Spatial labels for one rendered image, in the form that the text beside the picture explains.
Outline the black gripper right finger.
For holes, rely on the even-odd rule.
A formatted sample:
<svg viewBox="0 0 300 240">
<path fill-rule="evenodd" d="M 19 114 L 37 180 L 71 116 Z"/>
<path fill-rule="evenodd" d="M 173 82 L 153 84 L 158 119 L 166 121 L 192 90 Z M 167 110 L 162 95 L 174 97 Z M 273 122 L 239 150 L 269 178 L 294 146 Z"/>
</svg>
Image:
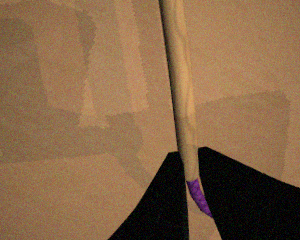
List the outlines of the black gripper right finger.
<svg viewBox="0 0 300 240">
<path fill-rule="evenodd" d="M 300 188 L 213 148 L 198 148 L 199 180 L 221 240 L 300 240 Z"/>
</svg>

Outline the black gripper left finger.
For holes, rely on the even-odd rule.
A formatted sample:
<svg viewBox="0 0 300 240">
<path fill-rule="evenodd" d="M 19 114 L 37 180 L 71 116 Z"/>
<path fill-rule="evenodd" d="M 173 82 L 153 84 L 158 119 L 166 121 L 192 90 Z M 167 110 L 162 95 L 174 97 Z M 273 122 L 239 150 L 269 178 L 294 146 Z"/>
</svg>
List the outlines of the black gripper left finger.
<svg viewBox="0 0 300 240">
<path fill-rule="evenodd" d="M 107 240 L 189 240 L 185 169 L 170 152 L 137 207 Z"/>
</svg>

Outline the wooden stick with purple string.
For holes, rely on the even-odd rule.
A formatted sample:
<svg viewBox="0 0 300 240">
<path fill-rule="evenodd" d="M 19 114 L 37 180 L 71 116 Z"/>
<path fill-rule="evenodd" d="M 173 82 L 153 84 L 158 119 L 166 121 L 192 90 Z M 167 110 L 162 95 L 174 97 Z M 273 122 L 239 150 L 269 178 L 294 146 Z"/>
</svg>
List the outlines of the wooden stick with purple string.
<svg viewBox="0 0 300 240">
<path fill-rule="evenodd" d="M 199 188 L 197 124 L 195 124 L 193 76 L 191 76 L 190 44 L 187 39 L 185 3 L 183 0 L 158 0 L 161 13 L 163 44 L 169 68 L 178 153 L 185 169 L 185 181 L 191 199 L 199 211 L 210 215 L 206 197 Z"/>
</svg>

